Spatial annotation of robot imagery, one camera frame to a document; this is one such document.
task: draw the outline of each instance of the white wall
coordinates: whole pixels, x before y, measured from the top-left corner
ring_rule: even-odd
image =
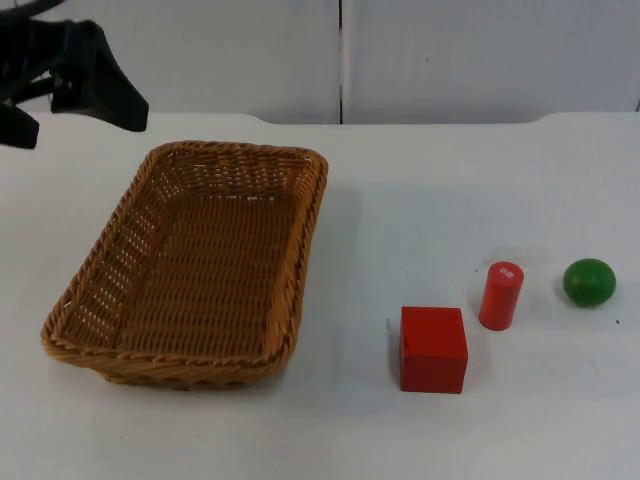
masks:
[[[338,121],[338,0],[67,0],[46,18],[94,19],[153,111]]]
[[[339,120],[338,0],[67,0],[46,18],[98,22],[153,111]],[[640,99],[640,0],[343,0],[343,44],[346,123],[518,122]]]
[[[640,98],[638,0],[343,4],[346,123],[518,122]]]

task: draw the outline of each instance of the green sphere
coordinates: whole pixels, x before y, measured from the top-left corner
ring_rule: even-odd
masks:
[[[569,265],[562,277],[567,296],[581,307],[595,307],[613,295],[616,276],[602,260],[583,258]]]

